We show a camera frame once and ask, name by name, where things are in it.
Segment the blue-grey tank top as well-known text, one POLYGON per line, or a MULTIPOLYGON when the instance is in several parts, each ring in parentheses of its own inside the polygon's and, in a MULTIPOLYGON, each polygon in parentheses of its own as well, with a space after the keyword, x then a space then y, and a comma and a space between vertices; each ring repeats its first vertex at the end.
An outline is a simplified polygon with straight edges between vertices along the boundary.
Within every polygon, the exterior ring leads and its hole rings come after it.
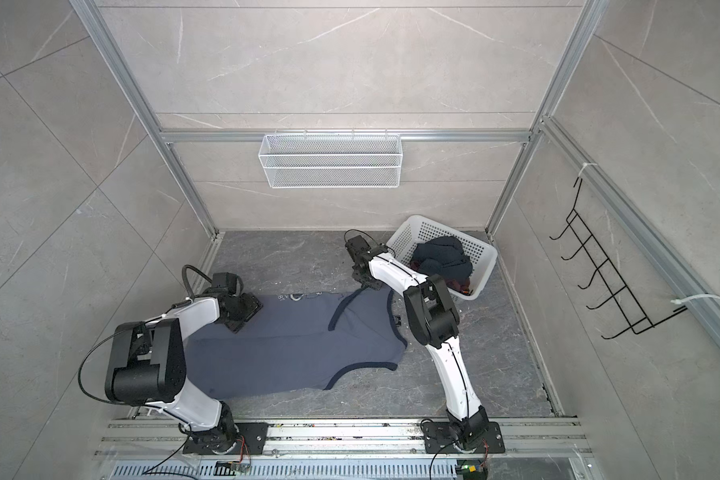
POLYGON ((363 368, 394 371, 407 341, 392 313, 393 297, 387 287, 263 296, 262 309, 239 332, 211 324, 189 337, 188 378, 206 395, 227 400, 329 390, 363 368))

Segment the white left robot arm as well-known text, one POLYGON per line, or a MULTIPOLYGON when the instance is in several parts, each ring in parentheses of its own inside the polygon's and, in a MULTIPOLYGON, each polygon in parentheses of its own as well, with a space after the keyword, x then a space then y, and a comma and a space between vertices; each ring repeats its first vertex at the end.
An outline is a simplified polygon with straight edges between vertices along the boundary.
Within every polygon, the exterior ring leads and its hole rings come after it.
POLYGON ((237 425, 226 403, 188 379, 184 353, 185 340, 201 328, 215 324, 237 332, 260 309, 261 303, 247 294, 188 298, 158 317, 118 326, 105 375, 107 400, 153 408, 176 419, 189 451, 262 453, 268 425, 237 425))

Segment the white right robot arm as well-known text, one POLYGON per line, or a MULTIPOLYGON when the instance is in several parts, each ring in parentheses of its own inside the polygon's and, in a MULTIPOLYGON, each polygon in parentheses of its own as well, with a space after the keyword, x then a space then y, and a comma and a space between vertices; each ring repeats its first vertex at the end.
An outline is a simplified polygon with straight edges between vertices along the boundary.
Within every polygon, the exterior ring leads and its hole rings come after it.
POLYGON ((463 361, 460 317, 444 279, 418 273, 388 252, 363 251, 350 258, 352 277, 361 285, 386 285, 402 296, 409 330, 429 352, 442 383, 453 445, 463 451, 476 448, 490 420, 463 361))

